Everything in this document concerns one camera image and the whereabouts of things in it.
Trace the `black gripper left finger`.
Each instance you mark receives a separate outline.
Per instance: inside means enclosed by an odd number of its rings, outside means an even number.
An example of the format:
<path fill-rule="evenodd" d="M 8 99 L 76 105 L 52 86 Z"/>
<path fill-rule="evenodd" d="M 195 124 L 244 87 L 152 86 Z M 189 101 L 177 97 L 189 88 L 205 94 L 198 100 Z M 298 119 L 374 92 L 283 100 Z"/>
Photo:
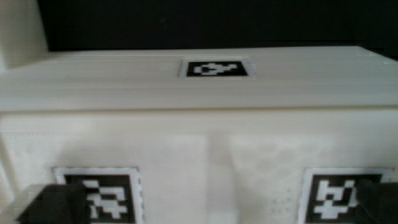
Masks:
<path fill-rule="evenodd" d="M 15 221 L 17 224 L 86 224 L 88 205 L 83 185 L 45 185 Z"/>

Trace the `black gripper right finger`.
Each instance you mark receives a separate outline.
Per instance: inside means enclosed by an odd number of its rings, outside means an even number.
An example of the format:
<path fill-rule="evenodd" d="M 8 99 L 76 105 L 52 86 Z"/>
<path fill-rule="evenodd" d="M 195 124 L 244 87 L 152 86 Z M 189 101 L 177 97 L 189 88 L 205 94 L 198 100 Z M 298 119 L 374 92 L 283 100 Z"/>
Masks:
<path fill-rule="evenodd" d="M 360 180 L 353 224 L 398 224 L 398 183 Z"/>

